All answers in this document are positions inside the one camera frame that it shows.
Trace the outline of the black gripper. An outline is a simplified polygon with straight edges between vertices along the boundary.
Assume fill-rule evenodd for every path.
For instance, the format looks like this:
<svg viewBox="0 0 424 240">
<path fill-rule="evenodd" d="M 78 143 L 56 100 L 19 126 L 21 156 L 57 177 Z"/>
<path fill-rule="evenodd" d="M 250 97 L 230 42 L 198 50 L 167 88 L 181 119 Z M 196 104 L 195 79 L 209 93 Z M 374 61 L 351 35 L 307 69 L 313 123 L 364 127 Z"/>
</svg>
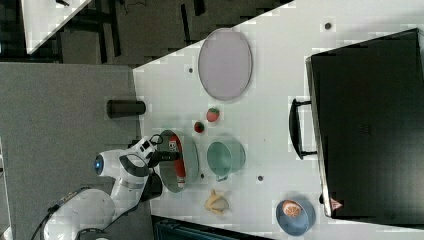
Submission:
<svg viewBox="0 0 424 240">
<path fill-rule="evenodd" d="M 155 151 L 154 153 L 151 154 L 148 167 L 153 168 L 153 167 L 156 167 L 160 162 L 169 161 L 170 159 L 172 161 L 176 161 L 182 158 L 183 158 L 183 154 L 181 152 L 169 153 L 166 151 L 163 151 L 163 152 Z"/>
</svg>

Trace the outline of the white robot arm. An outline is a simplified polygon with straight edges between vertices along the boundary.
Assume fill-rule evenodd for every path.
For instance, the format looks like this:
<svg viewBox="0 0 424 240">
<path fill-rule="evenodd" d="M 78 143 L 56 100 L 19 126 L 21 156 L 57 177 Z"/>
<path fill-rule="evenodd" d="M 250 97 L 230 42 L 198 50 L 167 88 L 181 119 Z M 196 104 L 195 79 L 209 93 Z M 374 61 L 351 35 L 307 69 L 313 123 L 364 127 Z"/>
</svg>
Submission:
<svg viewBox="0 0 424 240">
<path fill-rule="evenodd" d="M 86 231 L 106 230 L 140 203 L 159 197 L 163 183 L 155 167 L 181 157 L 177 143 L 161 150 L 145 138 L 127 149 L 98 153 L 93 168 L 98 177 L 110 180 L 109 187 L 86 186 L 62 197 L 47 210 L 31 240 L 78 240 Z"/>
</svg>

